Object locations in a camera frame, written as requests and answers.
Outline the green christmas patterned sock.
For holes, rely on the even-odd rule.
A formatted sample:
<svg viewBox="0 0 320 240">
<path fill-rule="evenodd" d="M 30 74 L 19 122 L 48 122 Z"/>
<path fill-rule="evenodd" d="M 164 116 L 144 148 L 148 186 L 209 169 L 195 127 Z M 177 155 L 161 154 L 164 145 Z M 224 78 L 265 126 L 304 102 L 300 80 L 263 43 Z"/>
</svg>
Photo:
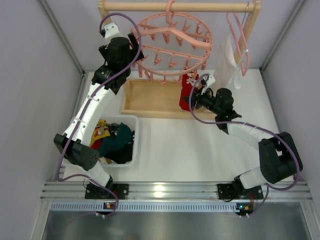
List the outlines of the green christmas patterned sock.
<svg viewBox="0 0 320 240">
<path fill-rule="evenodd" d="M 115 128 L 114 134 L 102 138 L 98 148 L 99 156 L 105 157 L 110 152 L 122 150 L 133 140 L 134 132 L 123 122 Z"/>
</svg>

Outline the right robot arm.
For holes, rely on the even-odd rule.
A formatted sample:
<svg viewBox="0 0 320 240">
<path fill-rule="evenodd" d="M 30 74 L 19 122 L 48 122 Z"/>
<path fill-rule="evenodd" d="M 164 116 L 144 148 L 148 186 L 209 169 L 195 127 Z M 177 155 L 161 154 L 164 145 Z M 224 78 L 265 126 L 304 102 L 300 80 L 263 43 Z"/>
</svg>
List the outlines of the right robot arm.
<svg viewBox="0 0 320 240">
<path fill-rule="evenodd" d="M 204 107 L 214 113 L 215 124 L 221 131 L 258 151 L 259 166 L 236 176 L 224 200 L 249 195 L 256 187 L 278 183 L 303 169 L 294 140 L 288 132 L 275 134 L 250 123 L 234 121 L 241 115 L 234 110 L 234 98 L 229 89 L 220 88 L 214 93 L 201 87 L 184 95 L 182 100 L 190 110 Z"/>
</svg>

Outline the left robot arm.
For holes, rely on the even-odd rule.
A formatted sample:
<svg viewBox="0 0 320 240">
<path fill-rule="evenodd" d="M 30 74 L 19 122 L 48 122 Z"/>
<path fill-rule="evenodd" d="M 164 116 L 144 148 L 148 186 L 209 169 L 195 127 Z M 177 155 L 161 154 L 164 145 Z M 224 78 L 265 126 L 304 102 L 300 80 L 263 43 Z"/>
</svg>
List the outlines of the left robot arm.
<svg viewBox="0 0 320 240">
<path fill-rule="evenodd" d="M 144 58 L 140 33 L 117 36 L 99 47 L 104 63 L 95 72 L 82 106 L 63 134 L 53 142 L 60 160 L 80 169 L 84 177 L 104 192 L 113 194 L 113 179 L 99 162 L 99 152 L 90 147 L 93 132 L 109 102 L 131 74 L 131 66 Z"/>
</svg>

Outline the pink round clip hanger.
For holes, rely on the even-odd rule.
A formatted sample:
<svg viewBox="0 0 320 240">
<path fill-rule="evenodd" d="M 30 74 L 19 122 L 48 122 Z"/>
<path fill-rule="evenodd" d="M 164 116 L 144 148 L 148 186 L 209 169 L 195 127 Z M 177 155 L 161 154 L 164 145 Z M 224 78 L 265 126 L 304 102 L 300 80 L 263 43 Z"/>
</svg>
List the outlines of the pink round clip hanger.
<svg viewBox="0 0 320 240">
<path fill-rule="evenodd" d="M 137 62 L 138 75 L 151 82 L 181 81 L 183 75 L 204 69 L 214 46 L 206 24 L 189 13 L 173 11 L 173 3 L 169 0 L 164 12 L 146 17 L 132 29 L 144 53 Z"/>
</svg>

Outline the red santa sock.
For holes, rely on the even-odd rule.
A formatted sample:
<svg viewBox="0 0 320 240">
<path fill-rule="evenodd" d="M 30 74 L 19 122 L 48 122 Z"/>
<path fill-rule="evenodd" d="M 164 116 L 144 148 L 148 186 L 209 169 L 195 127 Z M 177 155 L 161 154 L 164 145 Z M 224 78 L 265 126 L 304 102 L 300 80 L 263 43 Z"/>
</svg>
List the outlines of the red santa sock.
<svg viewBox="0 0 320 240">
<path fill-rule="evenodd" d="M 90 145 L 90 148 L 98 150 L 99 147 L 101 146 L 102 142 L 103 142 L 103 138 L 97 139 L 94 141 L 93 144 Z"/>
</svg>

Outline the mustard yellow sock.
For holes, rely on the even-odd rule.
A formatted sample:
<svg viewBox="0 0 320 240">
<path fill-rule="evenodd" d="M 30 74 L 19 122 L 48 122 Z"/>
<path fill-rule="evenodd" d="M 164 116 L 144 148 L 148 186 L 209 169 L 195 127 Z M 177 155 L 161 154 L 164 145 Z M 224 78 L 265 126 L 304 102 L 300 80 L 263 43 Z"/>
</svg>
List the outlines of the mustard yellow sock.
<svg viewBox="0 0 320 240">
<path fill-rule="evenodd" d="M 97 140 L 109 137 L 110 135 L 107 122 L 104 119 L 100 119 L 94 128 L 89 146 L 91 147 Z"/>
</svg>

